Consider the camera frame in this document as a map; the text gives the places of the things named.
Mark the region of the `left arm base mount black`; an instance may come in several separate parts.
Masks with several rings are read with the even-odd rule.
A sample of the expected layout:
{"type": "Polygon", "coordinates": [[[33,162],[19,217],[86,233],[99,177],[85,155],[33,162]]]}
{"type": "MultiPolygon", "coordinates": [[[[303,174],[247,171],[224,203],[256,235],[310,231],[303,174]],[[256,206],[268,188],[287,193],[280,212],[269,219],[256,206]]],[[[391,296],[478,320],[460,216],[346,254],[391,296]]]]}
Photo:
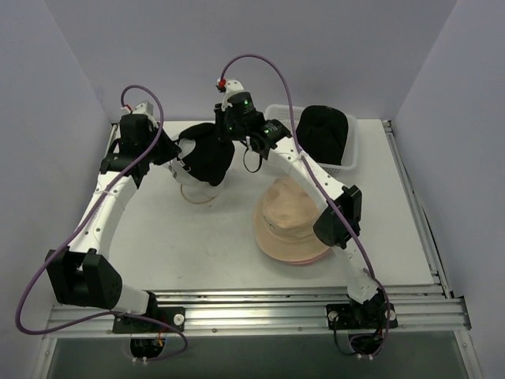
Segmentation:
{"type": "Polygon", "coordinates": [[[141,334],[157,332],[183,332],[185,329],[185,307],[161,307],[150,314],[119,315],[114,319],[114,334],[141,334]]]}

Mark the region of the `white baseball cap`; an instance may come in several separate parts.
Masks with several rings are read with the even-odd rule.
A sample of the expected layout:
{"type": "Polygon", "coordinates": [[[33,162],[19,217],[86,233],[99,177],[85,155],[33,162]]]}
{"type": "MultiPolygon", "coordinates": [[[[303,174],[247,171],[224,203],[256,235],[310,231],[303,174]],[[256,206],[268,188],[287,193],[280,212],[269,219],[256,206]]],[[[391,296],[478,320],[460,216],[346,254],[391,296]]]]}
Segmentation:
{"type": "Polygon", "coordinates": [[[194,150],[196,142],[193,140],[181,139],[178,142],[178,146],[181,148],[181,152],[176,159],[169,161],[164,165],[164,167],[169,170],[173,179],[178,182],[179,185],[182,184],[185,186],[200,188],[206,194],[217,198],[217,196],[223,191],[224,184],[221,183],[218,186],[211,186],[208,182],[199,181],[189,173],[189,166],[184,165],[182,162],[182,159],[194,150]]]}

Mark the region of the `gold wire hat stand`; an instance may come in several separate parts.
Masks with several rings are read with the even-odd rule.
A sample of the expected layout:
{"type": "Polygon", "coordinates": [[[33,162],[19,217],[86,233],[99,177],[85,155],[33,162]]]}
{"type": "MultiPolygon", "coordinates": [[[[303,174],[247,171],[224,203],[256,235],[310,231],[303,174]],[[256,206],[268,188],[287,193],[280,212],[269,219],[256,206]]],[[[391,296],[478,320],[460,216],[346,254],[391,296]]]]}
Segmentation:
{"type": "Polygon", "coordinates": [[[215,199],[215,196],[206,194],[200,188],[182,184],[180,185],[180,194],[185,201],[192,205],[205,205],[215,199]]]}

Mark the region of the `black baseball cap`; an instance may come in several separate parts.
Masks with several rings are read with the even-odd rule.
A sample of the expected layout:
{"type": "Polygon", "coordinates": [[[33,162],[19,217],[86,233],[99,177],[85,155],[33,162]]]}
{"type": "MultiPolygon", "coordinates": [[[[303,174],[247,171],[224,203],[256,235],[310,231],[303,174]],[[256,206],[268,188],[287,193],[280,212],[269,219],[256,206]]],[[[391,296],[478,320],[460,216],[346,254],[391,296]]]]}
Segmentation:
{"type": "Polygon", "coordinates": [[[219,186],[230,168],[235,147],[231,141],[221,141],[214,123],[190,126],[178,134],[176,140],[181,153],[176,161],[182,170],[199,182],[219,186]]]}

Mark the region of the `black hat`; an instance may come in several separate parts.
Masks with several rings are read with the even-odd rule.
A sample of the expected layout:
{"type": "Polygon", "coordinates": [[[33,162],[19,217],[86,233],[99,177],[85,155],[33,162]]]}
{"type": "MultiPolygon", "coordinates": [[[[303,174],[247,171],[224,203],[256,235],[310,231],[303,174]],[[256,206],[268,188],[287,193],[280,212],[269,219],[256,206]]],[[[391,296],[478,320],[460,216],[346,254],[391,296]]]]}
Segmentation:
{"type": "Polygon", "coordinates": [[[317,163],[340,165],[346,147],[349,122],[346,115],[332,107],[306,107],[296,128],[299,145],[317,163]]]}

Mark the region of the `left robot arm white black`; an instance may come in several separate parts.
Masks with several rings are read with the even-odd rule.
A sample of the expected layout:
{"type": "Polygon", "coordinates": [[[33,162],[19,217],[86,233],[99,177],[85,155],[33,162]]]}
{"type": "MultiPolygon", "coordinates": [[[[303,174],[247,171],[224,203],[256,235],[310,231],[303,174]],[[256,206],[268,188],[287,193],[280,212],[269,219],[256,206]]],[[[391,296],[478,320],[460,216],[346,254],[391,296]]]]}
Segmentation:
{"type": "Polygon", "coordinates": [[[122,116],[119,136],[100,164],[95,191],[81,220],[83,227],[62,252],[50,251],[46,257],[59,303],[131,313],[131,322],[141,331],[158,324],[159,311],[147,291],[123,282],[108,257],[126,205],[150,166],[162,165],[180,152],[158,128],[146,103],[122,116]]]}

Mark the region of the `pink bucket hat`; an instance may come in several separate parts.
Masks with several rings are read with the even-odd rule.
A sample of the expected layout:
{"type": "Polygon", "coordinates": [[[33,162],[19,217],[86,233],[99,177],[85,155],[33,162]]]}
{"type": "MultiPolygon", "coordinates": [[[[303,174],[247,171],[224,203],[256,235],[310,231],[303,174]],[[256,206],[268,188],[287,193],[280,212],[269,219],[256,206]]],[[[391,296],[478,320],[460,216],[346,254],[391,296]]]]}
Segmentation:
{"type": "Polygon", "coordinates": [[[304,260],[300,260],[300,261],[286,261],[286,264],[288,265],[299,265],[299,266],[303,266],[303,265],[311,265],[319,260],[321,260],[322,258],[324,258],[325,256],[327,256],[329,252],[329,249],[326,249],[325,251],[323,251],[322,253],[314,256],[314,257],[311,257],[311,258],[307,258],[307,259],[304,259],[304,260]]]}

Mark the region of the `beige bucket hat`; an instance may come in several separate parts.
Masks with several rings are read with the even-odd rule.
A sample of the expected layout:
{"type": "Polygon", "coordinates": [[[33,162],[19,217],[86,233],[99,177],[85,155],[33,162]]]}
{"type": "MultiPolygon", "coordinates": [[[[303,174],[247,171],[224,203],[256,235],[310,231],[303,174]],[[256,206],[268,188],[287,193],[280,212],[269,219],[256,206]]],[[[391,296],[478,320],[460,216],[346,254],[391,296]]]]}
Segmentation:
{"type": "Polygon", "coordinates": [[[314,257],[326,249],[312,227],[319,210],[291,177],[278,177],[256,203],[252,225],[256,244],[269,257],[286,263],[314,257]]]}

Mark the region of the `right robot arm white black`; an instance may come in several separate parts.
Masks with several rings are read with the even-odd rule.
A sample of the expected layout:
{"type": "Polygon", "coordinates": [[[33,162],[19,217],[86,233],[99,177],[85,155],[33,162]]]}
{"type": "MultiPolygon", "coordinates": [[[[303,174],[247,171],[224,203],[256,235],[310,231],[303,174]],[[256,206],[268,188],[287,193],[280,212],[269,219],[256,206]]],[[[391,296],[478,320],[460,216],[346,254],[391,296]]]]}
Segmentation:
{"type": "Polygon", "coordinates": [[[339,258],[351,318],[361,328],[387,331],[391,326],[391,304],[358,238],[361,191],[328,175],[301,149],[295,128],[267,120],[245,90],[224,96],[215,106],[215,121],[223,137],[247,145],[288,174],[312,198],[320,210],[312,229],[339,258]]]}

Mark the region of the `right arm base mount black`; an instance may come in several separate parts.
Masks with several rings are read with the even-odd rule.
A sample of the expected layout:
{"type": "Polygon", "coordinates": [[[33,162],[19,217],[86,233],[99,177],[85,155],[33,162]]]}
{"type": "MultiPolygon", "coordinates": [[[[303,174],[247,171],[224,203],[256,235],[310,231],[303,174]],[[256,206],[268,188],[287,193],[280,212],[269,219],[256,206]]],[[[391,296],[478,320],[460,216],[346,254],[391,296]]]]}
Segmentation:
{"type": "Polygon", "coordinates": [[[327,326],[334,330],[375,330],[385,329],[387,323],[387,304],[355,301],[330,303],[325,306],[327,326]]]}

